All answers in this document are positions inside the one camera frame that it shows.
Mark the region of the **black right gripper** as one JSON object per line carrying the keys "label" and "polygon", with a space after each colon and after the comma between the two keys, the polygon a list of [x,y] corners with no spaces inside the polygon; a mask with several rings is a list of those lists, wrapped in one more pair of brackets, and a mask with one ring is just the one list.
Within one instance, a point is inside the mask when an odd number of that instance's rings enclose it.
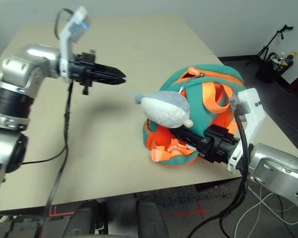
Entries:
{"label": "black right gripper", "polygon": [[194,134],[186,127],[173,128],[173,135],[188,148],[199,152],[198,156],[211,163],[225,163],[239,143],[229,130],[211,125],[204,131],[205,137]]}

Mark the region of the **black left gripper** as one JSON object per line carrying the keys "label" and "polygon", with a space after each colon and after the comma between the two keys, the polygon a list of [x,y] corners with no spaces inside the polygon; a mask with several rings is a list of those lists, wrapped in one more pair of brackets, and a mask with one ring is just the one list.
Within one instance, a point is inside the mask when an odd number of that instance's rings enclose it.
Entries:
{"label": "black left gripper", "polygon": [[95,64],[96,51],[89,50],[88,53],[74,55],[69,61],[69,78],[82,85],[83,95],[89,95],[89,87],[92,87],[95,69],[98,73],[105,76],[95,76],[95,82],[107,85],[120,85],[126,83],[125,74],[118,68]]}

